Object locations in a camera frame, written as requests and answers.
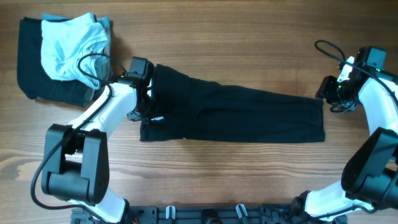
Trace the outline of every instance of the wire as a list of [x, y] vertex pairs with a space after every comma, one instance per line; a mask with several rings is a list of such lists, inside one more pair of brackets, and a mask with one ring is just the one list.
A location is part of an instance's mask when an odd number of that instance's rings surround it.
[[86, 55], [82, 56], [82, 58], [81, 58], [81, 59], [78, 61], [78, 63], [77, 63], [77, 68], [79, 69], [79, 71], [80, 71], [82, 74], [86, 75], [87, 77], [94, 78], [95, 80], [98, 80], [98, 81], [100, 81], [101, 83], [106, 82], [106, 81], [104, 81], [104, 80], [102, 80], [102, 79], [100, 79], [100, 78], [98, 78], [98, 77], [96, 77], [96, 76], [94, 76], [94, 75], [91, 75], [91, 74], [89, 74], [89, 73], [83, 71], [83, 69], [81, 69], [81, 66], [80, 66], [81, 62], [82, 62], [85, 58], [90, 57], [90, 56], [104, 56], [104, 57], [110, 59], [112, 62], [116, 63], [116, 64], [123, 70], [124, 73], [127, 72], [127, 70], [123, 67], [123, 65], [122, 65], [118, 60], [116, 60], [115, 58], [112, 58], [111, 56], [109, 56], [109, 55], [107, 55], [107, 54], [104, 54], [104, 53], [90, 53], [90, 54], [86, 54]]
[[[326, 50], [321, 49], [321, 48], [318, 46], [319, 43], [325, 43], [325, 44], [328, 44], [328, 45], [334, 47], [335, 49], [337, 49], [337, 50], [341, 53], [341, 56], [343, 57], [343, 59], [337, 57], [336, 55], [333, 55], [333, 54], [327, 52]], [[369, 77], [375, 79], [375, 81], [377, 81], [377, 82], [388, 92], [388, 94], [391, 96], [391, 98], [392, 98], [392, 100], [394, 101], [394, 103], [398, 106], [398, 99], [397, 99], [395, 93], [394, 93], [393, 91], [391, 91], [390, 88], [389, 88], [383, 81], [381, 81], [378, 77], [372, 75], [371, 73], [369, 73], [368, 71], [366, 71], [366, 70], [364, 70], [364, 69], [362, 69], [362, 68], [359, 68], [359, 67], [356, 66], [356, 65], [353, 65], [352, 63], [349, 63], [349, 62], [345, 61], [345, 55], [344, 55], [343, 51], [342, 51], [337, 45], [335, 45], [335, 44], [333, 44], [333, 43], [331, 43], [331, 42], [329, 42], [329, 41], [327, 41], [327, 40], [317, 40], [317, 41], [315, 41], [314, 46], [315, 46], [315, 48], [316, 48], [317, 50], [319, 50], [320, 52], [322, 52], [322, 53], [325, 54], [326, 56], [329, 56], [329, 57], [331, 57], [331, 58], [333, 58], [333, 59], [335, 59], [335, 60], [341, 62], [343, 65], [344, 65], [344, 64], [349, 65], [349, 66], [351, 66], [352, 68], [355, 68], [355, 69], [357, 69], [358, 71], [363, 72], [363, 73], [365, 73], [366, 75], [368, 75]]]

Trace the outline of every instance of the robotic arm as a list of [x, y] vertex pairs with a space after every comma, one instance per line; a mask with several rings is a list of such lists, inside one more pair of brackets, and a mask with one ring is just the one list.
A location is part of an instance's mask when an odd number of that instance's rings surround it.
[[[392, 91], [398, 78], [384, 72], [385, 52], [375, 47], [362, 48], [347, 62], [379, 77]], [[229, 223], [340, 223], [344, 214], [355, 210], [374, 213], [385, 208], [398, 209], [397, 172], [387, 169], [389, 159], [398, 155], [398, 109], [389, 92], [375, 79], [341, 64], [338, 78], [325, 77], [317, 98], [326, 99], [332, 112], [347, 112], [357, 104], [366, 110], [371, 136], [347, 163], [341, 181], [325, 189], [306, 191], [291, 204], [260, 207], [167, 208], [130, 207], [109, 184], [107, 140], [123, 116], [133, 121], [149, 122], [158, 116], [155, 100], [147, 94], [153, 64], [133, 58], [129, 72], [110, 84], [98, 100], [67, 126], [54, 124], [47, 131], [45, 155], [68, 133], [96, 111], [111, 93], [111, 99], [91, 122], [80, 128], [43, 168], [42, 190], [60, 200], [84, 205], [73, 210], [71, 223], [148, 223], [148, 224], [229, 224]], [[67, 160], [66, 154], [80, 152], [81, 163]]]

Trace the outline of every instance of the wood grain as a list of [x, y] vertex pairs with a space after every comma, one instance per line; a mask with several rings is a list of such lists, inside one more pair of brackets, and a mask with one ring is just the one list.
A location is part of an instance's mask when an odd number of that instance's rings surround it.
[[[69, 222], [69, 210], [34, 205], [29, 187], [46, 130], [84, 110], [28, 100], [20, 91], [16, 58], [24, 16], [109, 16], [112, 55], [125, 66], [133, 55], [147, 57], [191, 77], [290, 95], [313, 97], [323, 77], [339, 74], [337, 63], [313, 47], [317, 39], [335, 42], [347, 55], [365, 45], [385, 48], [386, 68], [398, 71], [397, 1], [49, 2], [0, 4], [0, 223]], [[362, 108], [351, 114], [324, 109], [326, 142], [313, 144], [142, 143], [139, 123], [124, 120], [109, 140], [110, 185], [132, 205], [289, 202], [337, 181], [368, 137]], [[62, 203], [39, 189], [38, 195]], [[397, 222], [393, 210], [349, 216], [349, 223]]]

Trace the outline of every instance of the black pants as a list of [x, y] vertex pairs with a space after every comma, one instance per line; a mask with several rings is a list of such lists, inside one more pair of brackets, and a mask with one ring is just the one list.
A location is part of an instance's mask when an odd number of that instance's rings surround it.
[[153, 93], [163, 118], [141, 124], [141, 141], [321, 142], [323, 102], [223, 86], [157, 65]]

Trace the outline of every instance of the black cable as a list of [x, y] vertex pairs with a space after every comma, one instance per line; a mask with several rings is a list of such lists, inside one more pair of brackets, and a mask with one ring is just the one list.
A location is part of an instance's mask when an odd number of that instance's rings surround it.
[[394, 101], [394, 103], [398, 106], [398, 99], [397, 99], [395, 93], [394, 93], [393, 91], [391, 91], [390, 88], [389, 88], [384, 82], [382, 82], [378, 77], [372, 75], [371, 73], [369, 73], [368, 71], [365, 71], [365, 70], [362, 69], [362, 68], [359, 68], [359, 67], [356, 66], [356, 65], [353, 65], [352, 63], [349, 63], [349, 62], [345, 61], [345, 59], [339, 58], [339, 57], [337, 57], [336, 55], [333, 55], [333, 54], [331, 54], [331, 53], [329, 53], [329, 52], [327, 52], [327, 51], [321, 49], [321, 48], [318, 46], [319, 43], [325, 43], [325, 44], [328, 44], [328, 45], [334, 47], [335, 49], [337, 49], [337, 50], [341, 53], [342, 57], [345, 58], [345, 55], [344, 55], [343, 51], [342, 51], [337, 45], [335, 45], [335, 44], [333, 44], [333, 43], [331, 43], [331, 42], [329, 42], [329, 41], [327, 41], [327, 40], [317, 40], [317, 41], [315, 41], [315, 43], [314, 43], [315, 48], [316, 48], [317, 50], [319, 50], [320, 52], [322, 52], [323, 54], [325, 54], [326, 56], [329, 56], [329, 57], [331, 57], [331, 58], [333, 58], [333, 59], [335, 59], [335, 60], [341, 62], [342, 65], [344, 65], [344, 64], [349, 65], [349, 66], [351, 66], [352, 68], [355, 68], [355, 69], [357, 69], [358, 71], [363, 72], [363, 73], [365, 73], [366, 75], [368, 75], [369, 77], [375, 79], [375, 81], [377, 81], [377, 82], [388, 92], [388, 94], [391, 96], [391, 98], [392, 98], [392, 100]]
[[336, 49], [336, 50], [338, 50], [340, 52], [341, 58], [343, 59], [343, 61], [344, 62], [346, 61], [346, 55], [344, 54], [343, 50], [341, 48], [339, 48], [337, 45], [335, 45], [334, 43], [332, 43], [330, 41], [327, 41], [327, 40], [317, 40], [317, 41], [315, 41], [315, 48], [317, 50], [319, 50], [320, 52], [324, 53], [325, 55], [331, 57], [331, 58], [336, 57], [336, 56], [334, 56], [331, 53], [327, 52], [326, 50], [323, 50], [320, 47], [318, 47], [318, 43], [325, 43], [325, 44], [328, 44], [329, 46], [332, 46], [334, 49]]
[[102, 80], [102, 79], [100, 79], [100, 78], [98, 78], [98, 77], [96, 77], [96, 76], [94, 76], [94, 75], [91, 75], [91, 74], [89, 74], [89, 73], [83, 71], [83, 69], [81, 69], [81, 66], [80, 66], [81, 62], [82, 62], [85, 58], [90, 57], [90, 56], [104, 56], [104, 57], [106, 57], [106, 58], [109, 58], [112, 62], [116, 63], [116, 64], [123, 70], [124, 73], [127, 72], [127, 70], [123, 67], [123, 65], [122, 65], [118, 60], [116, 60], [115, 58], [112, 58], [111, 56], [109, 56], [109, 55], [107, 55], [107, 54], [104, 54], [104, 53], [90, 53], [90, 54], [84, 55], [84, 56], [78, 61], [78, 63], [77, 63], [77, 68], [79, 69], [79, 71], [80, 71], [82, 74], [86, 75], [87, 77], [94, 78], [95, 80], [100, 81], [102, 84], [105, 82], [104, 80]]

